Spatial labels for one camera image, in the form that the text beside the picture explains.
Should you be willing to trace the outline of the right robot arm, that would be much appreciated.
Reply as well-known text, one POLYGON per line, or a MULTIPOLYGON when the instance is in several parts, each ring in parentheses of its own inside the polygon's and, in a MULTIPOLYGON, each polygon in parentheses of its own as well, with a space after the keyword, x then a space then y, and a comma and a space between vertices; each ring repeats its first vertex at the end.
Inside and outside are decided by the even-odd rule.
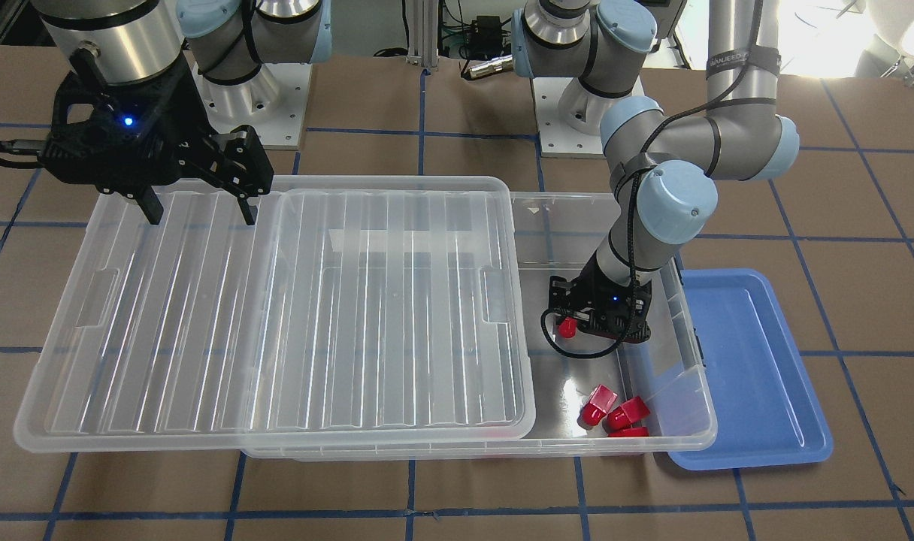
POLYGON ((236 200, 271 191, 256 123, 282 92, 272 64, 332 55, 329 1, 35 1, 70 71, 43 140, 0 141, 0 167, 42 168, 58 181, 118 194, 151 225, 155 189, 203 180, 236 200))

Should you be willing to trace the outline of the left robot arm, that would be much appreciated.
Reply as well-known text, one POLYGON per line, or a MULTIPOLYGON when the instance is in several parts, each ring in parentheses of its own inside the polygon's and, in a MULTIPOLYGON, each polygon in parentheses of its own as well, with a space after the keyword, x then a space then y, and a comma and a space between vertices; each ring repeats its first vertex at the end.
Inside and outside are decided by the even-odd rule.
POLYGON ((606 106, 594 115, 619 215, 572 280, 553 277, 544 338, 650 337, 652 280, 704 229, 719 180, 772 180, 796 161, 796 124, 776 112, 779 3, 709 4, 707 101, 676 114, 634 85, 658 35, 636 1, 529 1, 512 19, 520 77, 570 77, 606 106))

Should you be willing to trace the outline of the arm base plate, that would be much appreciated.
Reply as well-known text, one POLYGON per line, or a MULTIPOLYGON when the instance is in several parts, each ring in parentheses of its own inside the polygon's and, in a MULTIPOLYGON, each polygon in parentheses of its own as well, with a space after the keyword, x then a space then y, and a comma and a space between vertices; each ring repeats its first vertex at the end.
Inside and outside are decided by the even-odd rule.
POLYGON ((589 92, 575 77, 538 77, 531 83, 540 154, 602 159, 601 120, 619 100, 589 92))
POLYGON ((309 64, 264 64, 250 81, 233 86, 207 81, 193 65, 210 124, 220 133, 251 125, 266 150, 298 150, 307 110, 309 64))

